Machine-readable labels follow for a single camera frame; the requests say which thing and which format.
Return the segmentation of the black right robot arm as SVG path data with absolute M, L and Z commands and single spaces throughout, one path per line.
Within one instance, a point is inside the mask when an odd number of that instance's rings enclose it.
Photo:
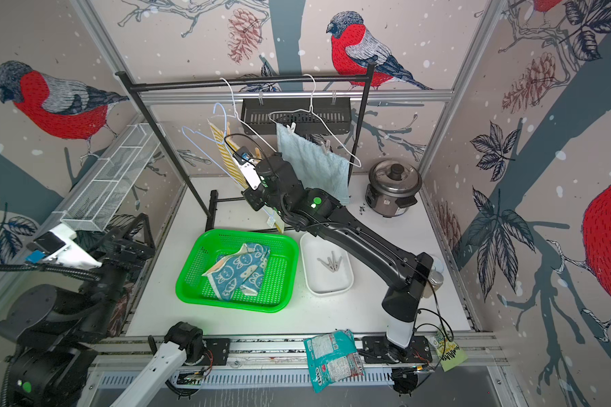
M 429 254 L 412 254 L 366 227 L 339 200 L 319 188 L 304 188 L 292 165 L 281 154 L 234 160 L 249 185 L 244 199 L 258 211 L 275 210 L 297 232 L 309 232 L 344 249 L 374 271 L 388 286 L 382 307 L 390 316 L 386 341 L 404 353 L 412 342 L 419 303 L 434 261 Z

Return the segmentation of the light blue wire hanger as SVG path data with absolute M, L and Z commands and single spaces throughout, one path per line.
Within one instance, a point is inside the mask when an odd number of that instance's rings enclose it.
M 226 176 L 230 177 L 240 188 L 245 189 L 248 186 L 247 181 L 240 171 L 237 161 L 234 159 L 232 149 L 224 142 L 224 137 L 228 135 L 227 131 L 229 130 L 227 111 L 221 103 L 215 103 L 213 115 L 224 119 L 224 130 L 208 121 L 210 135 L 185 127 L 185 125 L 181 128 L 181 133 L 212 164 L 219 168 Z M 210 148 L 217 149 L 219 159 L 213 158 L 208 154 L 206 150 Z

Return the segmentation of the clear clothespin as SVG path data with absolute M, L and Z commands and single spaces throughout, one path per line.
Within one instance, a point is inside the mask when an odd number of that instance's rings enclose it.
M 329 271 L 335 272 L 334 262 L 330 258 L 327 258 L 326 261 L 321 258 L 317 258 L 317 261 L 321 263 L 324 267 L 326 267 Z
M 329 257 L 329 269 L 332 272 L 339 271 L 341 261 L 342 261 L 342 257 L 341 256 L 337 257 L 335 252 L 332 251 L 331 256 Z

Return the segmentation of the yellow striped towel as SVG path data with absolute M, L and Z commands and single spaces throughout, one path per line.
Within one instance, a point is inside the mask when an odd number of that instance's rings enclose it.
M 239 157 L 237 157 L 235 154 L 235 152 L 239 149 L 239 146 L 235 142 L 226 143 L 225 133 L 211 122 L 209 123 L 209 126 L 212 138 L 214 139 L 214 142 L 222 156 L 227 174 L 229 174 L 229 176 L 231 176 L 232 179 L 239 184 L 242 190 L 246 190 L 246 188 L 249 187 L 249 183 L 247 183 L 246 179 L 244 178 L 242 169 L 244 166 L 247 166 L 247 169 L 250 170 L 250 162 L 254 164 L 255 158 L 251 156 L 248 159 L 239 159 Z M 262 210 L 268 216 L 267 223 L 270 229 L 284 233 L 285 223 L 280 220 L 278 214 L 268 207 L 264 207 Z

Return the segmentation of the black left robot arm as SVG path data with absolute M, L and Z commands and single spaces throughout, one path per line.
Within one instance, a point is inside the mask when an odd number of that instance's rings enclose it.
M 6 361 L 1 406 L 73 406 L 107 338 L 109 325 L 131 271 L 156 252 L 149 217 L 140 214 L 113 227 L 90 249 L 60 223 L 30 242 L 22 264 L 0 264 L 0 272 L 57 273 L 80 280 L 76 292 L 50 284 L 29 289 L 0 321 L 0 337 L 15 344 Z

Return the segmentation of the white hanger with yellow towel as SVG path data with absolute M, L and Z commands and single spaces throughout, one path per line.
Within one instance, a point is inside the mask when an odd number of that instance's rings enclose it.
M 225 121 L 227 128 L 228 120 L 231 119 L 243 132 L 252 137 L 262 146 L 267 146 L 271 153 L 280 151 L 278 134 L 283 125 L 278 123 L 278 114 L 275 108 L 270 106 L 274 99 L 265 100 L 266 93 L 280 93 L 281 87 L 277 81 L 271 80 L 269 76 L 245 75 L 236 78 L 241 82 L 242 93 L 255 93 L 255 98 L 241 99 L 240 104 L 236 100 L 236 91 L 231 81 L 220 79 L 220 84 L 229 90 L 229 104 L 216 101 L 213 105 L 213 115 L 219 115 Z

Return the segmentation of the teal patterned towel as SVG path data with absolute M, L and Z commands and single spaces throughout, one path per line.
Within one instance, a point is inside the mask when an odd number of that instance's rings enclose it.
M 260 294 L 271 249 L 262 244 L 243 244 L 234 254 L 223 255 L 202 274 L 219 300 L 230 301 L 235 293 Z

